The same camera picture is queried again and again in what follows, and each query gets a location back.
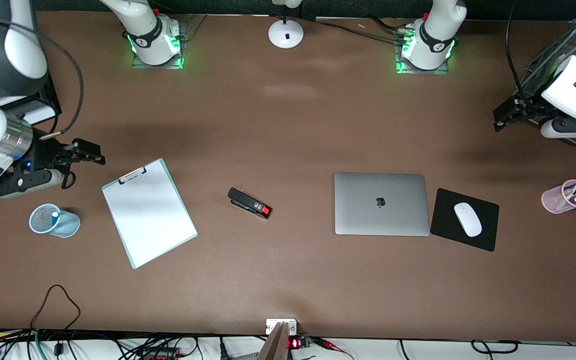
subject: pen holder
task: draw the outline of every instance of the pen holder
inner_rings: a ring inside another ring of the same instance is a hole
[[[79,216],[62,210],[52,203],[44,203],[37,207],[28,219],[30,230],[35,233],[53,235],[62,239],[75,235],[81,223]]]
[[[564,182],[562,185],[544,191],[543,194],[541,194],[541,204],[543,207],[553,214],[561,214],[568,210],[576,209],[576,203],[571,201],[572,198],[566,200],[566,195],[564,194],[564,188],[574,184],[576,184],[576,180],[573,178],[572,180]]]

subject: black plug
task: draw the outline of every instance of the black plug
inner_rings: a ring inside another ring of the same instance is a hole
[[[59,356],[62,355],[63,353],[64,353],[64,344],[62,344],[61,342],[57,342],[57,344],[54,345],[54,355]]]
[[[221,336],[219,337],[219,348],[221,349],[221,360],[231,360],[231,356],[226,350],[226,344],[224,344],[224,338]]]

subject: silver laptop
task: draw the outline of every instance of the silver laptop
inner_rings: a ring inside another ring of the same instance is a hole
[[[424,176],[335,173],[334,232],[338,235],[429,237]]]

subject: table surface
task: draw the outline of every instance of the table surface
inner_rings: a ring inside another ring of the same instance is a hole
[[[27,327],[59,283],[81,307],[78,329],[259,334],[267,318],[294,317],[327,337],[576,342],[576,211],[540,202],[576,178],[576,148],[526,123],[494,132],[492,110],[514,89],[505,24],[465,23],[439,76],[397,74],[392,46],[306,21],[303,43],[280,50],[267,38],[274,20],[209,16],[183,70],[132,70],[114,14],[38,14],[85,78],[61,141],[100,144],[107,164],[74,164],[71,189],[0,200],[0,328]],[[385,35],[368,20],[340,23]],[[514,23],[518,68],[566,28]],[[63,126],[76,77],[46,53]],[[132,269],[101,187],[159,157],[199,235]],[[423,174],[430,212],[438,188],[497,203],[496,249],[335,235],[342,171]],[[231,205],[230,187],[273,207],[270,219]],[[43,203],[78,214],[78,233],[32,233]],[[36,325],[75,314],[54,292]]]

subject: black mouse pad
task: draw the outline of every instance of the black mouse pad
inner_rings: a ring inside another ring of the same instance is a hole
[[[477,214],[481,223],[481,233],[474,237],[466,235],[455,214],[455,205],[468,203]],[[430,233],[438,237],[454,240],[475,248],[487,251],[495,250],[497,239],[497,223],[499,220],[499,205],[478,198],[455,193],[446,189],[437,190],[432,212]]]

